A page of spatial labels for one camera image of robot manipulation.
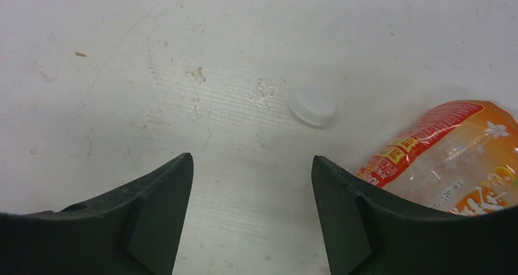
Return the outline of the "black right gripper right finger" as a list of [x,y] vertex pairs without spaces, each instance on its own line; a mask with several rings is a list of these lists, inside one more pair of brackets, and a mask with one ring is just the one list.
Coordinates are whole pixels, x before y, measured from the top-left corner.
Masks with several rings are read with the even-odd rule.
[[323,156],[312,186],[332,274],[516,274],[517,208],[474,218],[402,199]]

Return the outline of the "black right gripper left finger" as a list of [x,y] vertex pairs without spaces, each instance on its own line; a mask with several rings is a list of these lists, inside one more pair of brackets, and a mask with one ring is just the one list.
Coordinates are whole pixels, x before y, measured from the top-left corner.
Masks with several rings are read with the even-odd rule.
[[61,211],[1,214],[2,274],[172,274],[194,176],[190,153]]

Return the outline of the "orange label plastic bottle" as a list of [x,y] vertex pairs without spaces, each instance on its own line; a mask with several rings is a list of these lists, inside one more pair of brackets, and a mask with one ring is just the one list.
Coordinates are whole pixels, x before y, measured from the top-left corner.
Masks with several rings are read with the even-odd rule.
[[357,176],[403,199],[480,216],[517,205],[517,111],[486,100],[428,110]]

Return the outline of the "white bottle cap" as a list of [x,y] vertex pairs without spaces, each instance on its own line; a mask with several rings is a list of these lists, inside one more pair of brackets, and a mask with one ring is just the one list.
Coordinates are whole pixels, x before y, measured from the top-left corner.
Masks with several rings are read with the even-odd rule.
[[336,113],[336,104],[327,92],[312,86],[299,86],[288,100],[291,112],[301,121],[314,127],[325,127]]

